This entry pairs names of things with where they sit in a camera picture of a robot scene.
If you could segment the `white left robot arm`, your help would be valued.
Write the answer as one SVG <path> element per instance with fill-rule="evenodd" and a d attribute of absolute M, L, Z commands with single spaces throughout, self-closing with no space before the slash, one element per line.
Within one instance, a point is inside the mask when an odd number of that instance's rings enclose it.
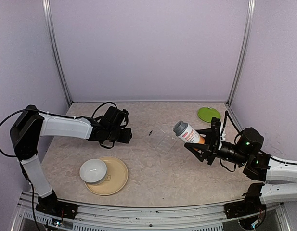
<path fill-rule="evenodd" d="M 40 137 L 60 136 L 97 141 L 128 144 L 132 138 L 127 127 L 129 113 L 114 106 L 98 117 L 71 117 L 42 112 L 34 105 L 27 106 L 10 129 L 10 137 L 16 158 L 35 192 L 43 198 L 42 205 L 51 214 L 57 214 L 61 202 L 54 198 L 54 191 L 47 181 L 38 159 Z"/>

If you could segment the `orange pill bottle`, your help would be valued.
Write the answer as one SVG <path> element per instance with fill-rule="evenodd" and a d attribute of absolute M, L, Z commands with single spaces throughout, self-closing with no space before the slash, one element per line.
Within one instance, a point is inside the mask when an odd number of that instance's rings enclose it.
<path fill-rule="evenodd" d="M 184 143 L 205 144 L 205 138 L 202 137 L 190 124 L 180 120 L 174 127 L 175 135 L 184 141 Z"/>

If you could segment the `clear plastic pill organizer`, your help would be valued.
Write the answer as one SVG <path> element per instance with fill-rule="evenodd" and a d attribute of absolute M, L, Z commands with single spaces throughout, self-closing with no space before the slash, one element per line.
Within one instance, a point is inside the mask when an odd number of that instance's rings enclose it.
<path fill-rule="evenodd" d="M 145 141 L 153 150 L 167 155 L 176 144 L 177 139 L 168 132 L 165 132 L 160 126 L 155 126 L 149 129 Z"/>

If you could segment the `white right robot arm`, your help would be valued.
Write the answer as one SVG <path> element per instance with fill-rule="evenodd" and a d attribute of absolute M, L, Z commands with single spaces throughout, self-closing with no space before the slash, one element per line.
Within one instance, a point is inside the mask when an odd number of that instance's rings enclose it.
<path fill-rule="evenodd" d="M 243 168 L 243 174 L 254 183 L 248 188 L 240 209 L 250 214 L 262 204 L 297 201 L 297 161 L 281 159 L 262 151 L 263 136 L 254 128 L 237 134 L 235 143 L 223 137 L 225 122 L 212 118 L 211 127 L 198 130 L 205 142 L 185 143 L 185 148 L 211 165 L 217 158 Z"/>

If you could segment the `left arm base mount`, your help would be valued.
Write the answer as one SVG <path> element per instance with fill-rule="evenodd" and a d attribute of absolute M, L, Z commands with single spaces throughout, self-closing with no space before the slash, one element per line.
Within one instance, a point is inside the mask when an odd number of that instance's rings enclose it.
<path fill-rule="evenodd" d="M 36 210 L 48 215 L 74 220 L 77 214 L 78 205 L 59 201 L 57 199 L 39 197 Z"/>

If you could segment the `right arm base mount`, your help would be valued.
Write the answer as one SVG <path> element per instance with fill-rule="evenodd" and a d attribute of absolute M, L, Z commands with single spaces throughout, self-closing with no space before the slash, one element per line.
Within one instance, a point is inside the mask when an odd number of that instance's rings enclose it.
<path fill-rule="evenodd" d="M 260 201 L 260 196 L 259 192 L 247 192 L 243 200 L 224 204 L 226 218 L 239 218 L 266 211 L 267 206 Z"/>

